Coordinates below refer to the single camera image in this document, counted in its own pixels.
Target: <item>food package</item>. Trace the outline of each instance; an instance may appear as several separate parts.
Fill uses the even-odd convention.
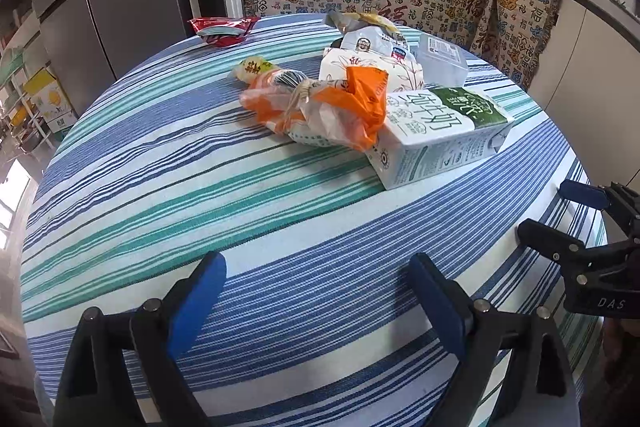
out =
[[[252,56],[245,58],[245,60],[233,68],[229,73],[229,77],[242,80],[245,84],[251,84],[256,76],[273,70],[274,68],[276,68],[276,66],[265,58]]]
[[[326,48],[320,63],[320,82],[336,83],[347,78],[349,66],[370,66],[388,73],[388,92],[422,89],[422,66],[410,60],[382,57],[370,52],[356,52],[340,48]]]
[[[330,10],[324,18],[324,23],[336,28],[343,35],[366,26],[378,26],[390,37],[400,35],[400,38],[404,39],[395,24],[386,17],[375,13],[340,13],[336,10]]]
[[[348,32],[342,38],[340,47],[344,50],[372,52],[395,60],[416,62],[414,55],[409,51],[409,44],[406,40],[390,37],[379,26],[366,26]]]
[[[50,130],[52,130],[53,132],[58,132],[58,131],[62,131],[63,129],[68,129],[77,121],[78,121],[78,117],[76,117],[73,111],[69,111],[47,122],[47,125],[49,126]]]
[[[513,125],[498,102],[465,87],[388,93],[367,158],[385,188],[395,188],[494,155]]]
[[[244,41],[258,20],[260,20],[260,17],[245,17],[243,19],[201,17],[191,19],[190,23],[196,35],[201,37],[207,44],[212,44],[216,48],[223,48]]]
[[[240,103],[258,122],[297,142],[365,151],[385,120],[387,77],[378,68],[352,66],[343,82],[331,84],[273,69],[255,77]]]

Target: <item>window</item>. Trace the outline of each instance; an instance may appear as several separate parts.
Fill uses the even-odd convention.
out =
[[[29,179],[24,167],[18,161],[14,161],[7,173],[6,180],[0,184],[0,248],[6,246],[8,230],[11,229],[14,213]]]

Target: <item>plastic bag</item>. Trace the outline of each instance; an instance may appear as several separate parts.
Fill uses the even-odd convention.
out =
[[[196,35],[207,44],[216,48],[232,46],[244,41],[247,34],[254,27],[260,17],[245,17],[244,19],[230,19],[228,17],[201,17],[191,19]]]
[[[338,83],[347,78],[348,66],[372,66],[388,73],[386,90],[412,91],[424,87],[422,66],[410,60],[396,60],[370,52],[354,52],[340,48],[326,48],[320,63],[319,80]]]
[[[343,35],[366,28],[366,26],[378,26],[390,37],[400,34],[395,24],[386,17],[375,13],[340,13],[336,10],[330,10],[324,17],[324,24],[336,28]]]
[[[316,146],[346,145],[364,151],[376,141],[386,114],[388,74],[378,68],[347,68],[338,86],[301,71],[261,73],[240,94],[242,107],[277,134]]]

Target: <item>blue gripper pad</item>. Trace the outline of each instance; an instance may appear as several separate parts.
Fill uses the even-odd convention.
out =
[[[466,337],[474,325],[471,299],[457,282],[445,279],[425,253],[412,255],[408,279],[444,348],[464,360]]]
[[[218,301],[226,280],[226,261],[215,254],[205,266],[198,265],[185,283],[192,283],[190,292],[171,318],[167,350],[174,359],[187,352],[202,329],[202,325]]]
[[[596,210],[604,210],[609,206],[609,198],[604,190],[584,183],[564,180],[558,188],[558,193],[565,200],[585,204]]]

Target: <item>milk carton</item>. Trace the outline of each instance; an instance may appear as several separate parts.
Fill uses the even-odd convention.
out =
[[[367,158],[385,188],[399,187],[494,155],[513,124],[513,117],[481,91],[392,92]]]

